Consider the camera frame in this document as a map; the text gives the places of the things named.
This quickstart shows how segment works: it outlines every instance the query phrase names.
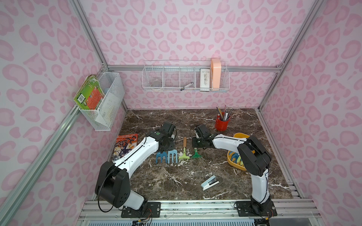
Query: marble tabletop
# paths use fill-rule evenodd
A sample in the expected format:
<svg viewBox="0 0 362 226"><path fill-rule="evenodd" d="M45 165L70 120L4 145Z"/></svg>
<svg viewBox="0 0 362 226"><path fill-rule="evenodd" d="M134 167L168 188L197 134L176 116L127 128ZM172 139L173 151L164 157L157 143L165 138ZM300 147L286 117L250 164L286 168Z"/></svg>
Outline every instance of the marble tabletop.
<svg viewBox="0 0 362 226"><path fill-rule="evenodd" d="M193 155L191 137L193 128L205 124L212 132L233 136L237 132L254 135L272 155L269 174L269 192L275 199L292 198L283 173L275 159L264 130L254 109L234 109L228 128L224 132L215 129L216 109L199 110L128 110L120 135L138 134L140 142L145 134L159 128L164 121L177 128L175 149L183 151L183 137L187 137L186 154ZM133 173L131 189L149 200L187 199L249 199L252 193L250 174L227 163L227 151L223 149L199 149L203 158L179 160L178 164L158 163L156 154L150 155ZM215 175L219 184L203 191L201 183Z"/></svg>

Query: white wire basket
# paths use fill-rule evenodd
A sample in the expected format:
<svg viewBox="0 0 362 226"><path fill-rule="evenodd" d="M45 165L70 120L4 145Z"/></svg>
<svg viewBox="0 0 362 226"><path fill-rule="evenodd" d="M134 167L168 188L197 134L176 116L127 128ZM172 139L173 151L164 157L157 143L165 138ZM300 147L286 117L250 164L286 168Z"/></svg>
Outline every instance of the white wire basket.
<svg viewBox="0 0 362 226"><path fill-rule="evenodd" d="M200 88L200 69L211 69L211 61L202 60L150 60L144 61L142 87L145 91L205 91L226 93L230 88L227 62L221 62L220 87L213 88L210 71L210 89Z"/></svg>
<svg viewBox="0 0 362 226"><path fill-rule="evenodd" d="M125 95L119 73L104 72L98 79L103 91L109 88L96 110L81 110L96 131L110 131Z"/></svg>

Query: pink leopard print wall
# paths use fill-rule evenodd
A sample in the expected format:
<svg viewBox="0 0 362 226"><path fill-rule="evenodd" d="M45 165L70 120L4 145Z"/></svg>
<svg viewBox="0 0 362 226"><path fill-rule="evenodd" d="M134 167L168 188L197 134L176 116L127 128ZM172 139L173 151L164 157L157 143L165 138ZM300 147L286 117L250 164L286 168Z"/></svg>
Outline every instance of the pink leopard print wall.
<svg viewBox="0 0 362 226"><path fill-rule="evenodd" d="M0 60L2 205L100 64L67 0L2 1ZM10 225L73 225L124 114L110 132L95 132L81 115Z"/></svg>
<svg viewBox="0 0 362 226"><path fill-rule="evenodd" d="M141 72L119 72L125 86L127 108L215 108L228 105L237 108L258 107L275 73L232 72L227 93L212 92L146 92Z"/></svg>
<svg viewBox="0 0 362 226"><path fill-rule="evenodd" d="M80 115L9 226L75 225L94 194L124 116L120 108L111 131L97 132Z"/></svg>
<svg viewBox="0 0 362 226"><path fill-rule="evenodd" d="M313 0L81 0L109 64L280 64Z"/></svg>
<svg viewBox="0 0 362 226"><path fill-rule="evenodd" d="M67 0L0 3L0 205L100 64Z"/></svg>
<svg viewBox="0 0 362 226"><path fill-rule="evenodd" d="M362 220L361 12L327 2L263 111L327 226Z"/></svg>

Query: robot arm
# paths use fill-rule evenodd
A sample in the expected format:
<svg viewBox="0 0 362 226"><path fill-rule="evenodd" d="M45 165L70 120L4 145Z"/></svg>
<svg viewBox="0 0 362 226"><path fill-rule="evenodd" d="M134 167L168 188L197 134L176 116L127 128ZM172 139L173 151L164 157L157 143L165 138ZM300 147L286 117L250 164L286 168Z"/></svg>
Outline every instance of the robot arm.
<svg viewBox="0 0 362 226"><path fill-rule="evenodd" d="M158 130L152 130L131 152L121 159L105 162L101 166L95 193L116 208L125 205L138 210L147 200L130 188L129 178L152 153L174 149L175 126L165 122Z"/></svg>
<svg viewBox="0 0 362 226"><path fill-rule="evenodd" d="M263 206L271 202L268 191L268 174L272 157L261 142L254 136L235 138L222 134L211 134L205 125L196 127L195 132L193 146L196 148L219 148L240 154L246 170L251 174L252 207L255 212L262 212Z"/></svg>

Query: red comic book cover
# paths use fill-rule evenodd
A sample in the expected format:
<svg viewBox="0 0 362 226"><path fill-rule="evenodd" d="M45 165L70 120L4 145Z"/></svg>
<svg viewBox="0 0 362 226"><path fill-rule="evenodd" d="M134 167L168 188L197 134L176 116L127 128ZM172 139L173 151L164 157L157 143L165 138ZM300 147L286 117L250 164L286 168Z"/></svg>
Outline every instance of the red comic book cover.
<svg viewBox="0 0 362 226"><path fill-rule="evenodd" d="M117 136L114 152L113 152L113 162L125 156L130 152L135 146L137 146L138 134L128 134Z"/></svg>

